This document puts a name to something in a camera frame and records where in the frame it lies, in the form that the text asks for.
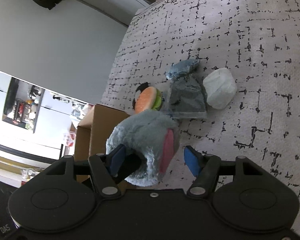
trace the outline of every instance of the white rug with black pattern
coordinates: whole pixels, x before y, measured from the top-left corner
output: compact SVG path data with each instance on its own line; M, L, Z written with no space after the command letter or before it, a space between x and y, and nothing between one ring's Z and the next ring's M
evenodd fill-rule
M183 121L181 147L155 188L194 180L183 146L234 160L245 155L300 200L300 0L163 0L136 15L102 103L132 113L136 87L165 82L171 63L200 58L199 73L227 67L238 92L207 120ZM220 185L228 181L222 178ZM293 226L300 234L300 212Z

